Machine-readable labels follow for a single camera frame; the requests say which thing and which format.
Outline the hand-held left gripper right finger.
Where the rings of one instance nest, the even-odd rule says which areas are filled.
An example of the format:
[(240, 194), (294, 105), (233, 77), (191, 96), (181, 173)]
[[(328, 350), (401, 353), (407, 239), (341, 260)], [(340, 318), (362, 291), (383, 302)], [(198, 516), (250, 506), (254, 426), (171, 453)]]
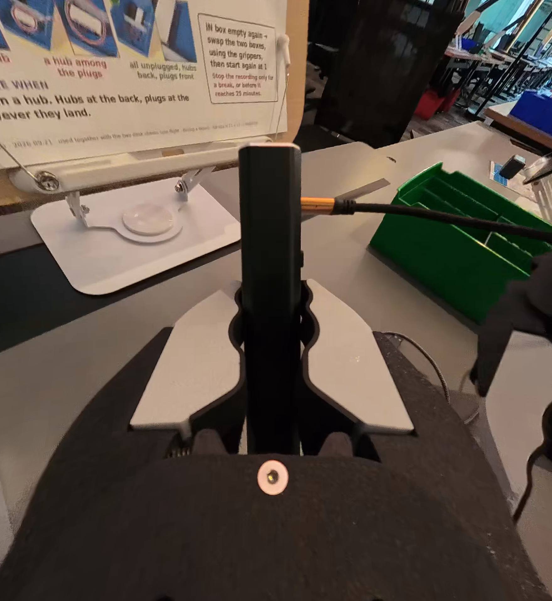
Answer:
[(354, 450), (373, 434), (406, 436), (415, 426), (370, 326), (316, 280), (303, 286), (301, 446), (318, 453), (342, 432)]

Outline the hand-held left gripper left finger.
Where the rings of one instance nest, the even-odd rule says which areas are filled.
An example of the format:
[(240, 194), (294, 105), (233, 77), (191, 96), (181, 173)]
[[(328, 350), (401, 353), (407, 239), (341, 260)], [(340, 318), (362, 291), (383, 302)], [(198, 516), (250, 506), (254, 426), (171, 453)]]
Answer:
[(129, 425), (174, 430), (192, 442), (214, 430), (231, 454), (241, 445), (247, 408), (241, 282), (229, 282), (174, 324)]

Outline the green plastic bin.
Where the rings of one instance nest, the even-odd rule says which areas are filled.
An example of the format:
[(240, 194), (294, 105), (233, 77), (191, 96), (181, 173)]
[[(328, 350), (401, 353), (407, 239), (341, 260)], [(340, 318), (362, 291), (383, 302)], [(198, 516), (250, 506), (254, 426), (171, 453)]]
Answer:
[[(552, 232), (548, 222), (442, 162), (402, 184), (392, 205)], [(391, 214), (370, 247), (478, 325), (508, 283), (526, 280), (534, 258), (552, 251), (539, 240)]]

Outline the black usb hub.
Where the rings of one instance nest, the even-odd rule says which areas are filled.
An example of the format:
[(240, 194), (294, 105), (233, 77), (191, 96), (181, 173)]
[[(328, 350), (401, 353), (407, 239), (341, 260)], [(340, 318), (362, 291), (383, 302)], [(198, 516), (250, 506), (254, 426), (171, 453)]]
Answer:
[(295, 384), (301, 356), (301, 150), (239, 151), (242, 334), (249, 451), (299, 451)]

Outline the blue white paper sheet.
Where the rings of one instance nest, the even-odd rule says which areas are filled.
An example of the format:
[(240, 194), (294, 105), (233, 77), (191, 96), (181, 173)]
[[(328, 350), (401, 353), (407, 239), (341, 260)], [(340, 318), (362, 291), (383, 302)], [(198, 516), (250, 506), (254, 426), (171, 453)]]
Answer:
[(531, 194), (533, 192), (533, 185), (532, 184), (525, 185), (523, 183), (523, 180), (529, 174), (529, 169), (526, 168), (526, 166), (525, 166), (524, 169), (518, 175), (516, 175), (513, 179), (506, 180), (504, 178), (501, 178), (497, 173), (503, 164), (504, 163), (491, 161), (491, 163), (490, 163), (490, 179), (494, 182), (497, 182), (501, 186), (508, 188), (514, 192), (517, 192), (521, 195), (527, 196), (527, 195)]

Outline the small black box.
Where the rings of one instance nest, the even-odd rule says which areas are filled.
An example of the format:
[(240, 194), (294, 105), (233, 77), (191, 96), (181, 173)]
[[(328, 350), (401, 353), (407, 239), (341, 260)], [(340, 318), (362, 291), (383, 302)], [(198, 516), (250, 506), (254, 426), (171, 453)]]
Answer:
[(498, 170), (498, 175), (506, 180), (513, 179), (526, 166), (526, 160), (519, 154), (512, 155)]

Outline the blue storage bins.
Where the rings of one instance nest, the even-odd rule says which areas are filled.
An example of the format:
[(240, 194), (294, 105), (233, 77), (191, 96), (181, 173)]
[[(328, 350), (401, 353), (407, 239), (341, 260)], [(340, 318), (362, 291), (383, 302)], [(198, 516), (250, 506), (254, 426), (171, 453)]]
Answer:
[(524, 91), (509, 115), (552, 136), (552, 96)]

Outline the red storage bin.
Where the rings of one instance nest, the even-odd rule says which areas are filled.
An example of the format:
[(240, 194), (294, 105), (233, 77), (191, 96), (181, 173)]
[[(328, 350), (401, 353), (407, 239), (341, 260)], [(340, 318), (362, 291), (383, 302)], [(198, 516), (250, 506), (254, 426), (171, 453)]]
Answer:
[(414, 116), (428, 121), (436, 113), (449, 112), (457, 101), (460, 92), (460, 89), (455, 89), (446, 96), (439, 96), (433, 89), (425, 90), (414, 111)]

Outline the row of background desks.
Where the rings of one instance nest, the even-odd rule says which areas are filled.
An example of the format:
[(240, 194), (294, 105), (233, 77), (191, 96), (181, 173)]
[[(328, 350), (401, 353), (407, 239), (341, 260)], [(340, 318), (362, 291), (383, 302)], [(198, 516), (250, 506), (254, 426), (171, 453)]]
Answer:
[(468, 72), (457, 101), (461, 118), (484, 121), (485, 111), (527, 90), (552, 89), (552, 1), (530, 1), (512, 28), (482, 49), (489, 61)]

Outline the printed instruction sheet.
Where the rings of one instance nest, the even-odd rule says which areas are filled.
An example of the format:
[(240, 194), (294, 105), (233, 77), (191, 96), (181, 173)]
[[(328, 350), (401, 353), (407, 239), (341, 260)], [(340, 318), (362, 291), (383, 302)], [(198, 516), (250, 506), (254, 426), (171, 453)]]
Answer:
[(284, 131), (287, 1), (0, 1), (0, 169)]

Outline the instruction sheet on white stand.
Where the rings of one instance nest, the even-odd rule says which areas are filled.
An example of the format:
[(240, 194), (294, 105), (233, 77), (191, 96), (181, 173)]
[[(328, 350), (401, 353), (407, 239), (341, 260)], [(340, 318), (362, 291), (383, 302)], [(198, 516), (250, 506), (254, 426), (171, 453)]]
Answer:
[[(297, 135), (303, 116), (304, 86), (307, 71), (307, 39), (310, 1), (287, 1), (286, 34), (289, 36), (291, 64), (287, 79), (287, 125), (280, 117), (278, 134), (270, 134), (274, 141), (292, 142)], [(63, 199), (62, 192), (21, 191), (9, 180), (12, 169), (0, 170), (0, 217), (33, 210), (42, 204)]]

